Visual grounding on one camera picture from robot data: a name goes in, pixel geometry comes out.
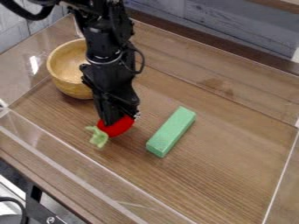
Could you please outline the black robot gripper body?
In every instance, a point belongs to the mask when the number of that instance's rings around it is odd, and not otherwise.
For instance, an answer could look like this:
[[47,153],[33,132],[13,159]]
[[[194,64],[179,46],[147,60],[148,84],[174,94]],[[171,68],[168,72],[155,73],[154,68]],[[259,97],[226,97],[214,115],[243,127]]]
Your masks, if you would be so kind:
[[83,72],[83,83],[91,88],[94,94],[110,94],[119,99],[119,104],[124,116],[131,116],[139,112],[140,103],[136,91],[132,87],[132,80],[136,77],[136,59],[134,56],[100,63],[87,60],[87,64],[79,66]]

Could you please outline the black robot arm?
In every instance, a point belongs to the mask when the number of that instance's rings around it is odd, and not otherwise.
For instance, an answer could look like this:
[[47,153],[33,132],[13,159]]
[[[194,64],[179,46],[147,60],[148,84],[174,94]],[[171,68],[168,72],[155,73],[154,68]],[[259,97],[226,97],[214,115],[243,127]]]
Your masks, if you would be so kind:
[[79,66],[82,81],[91,88],[99,117],[107,126],[138,114],[139,97],[132,81],[136,67],[134,21],[123,0],[62,0],[70,6],[86,39],[87,62]]

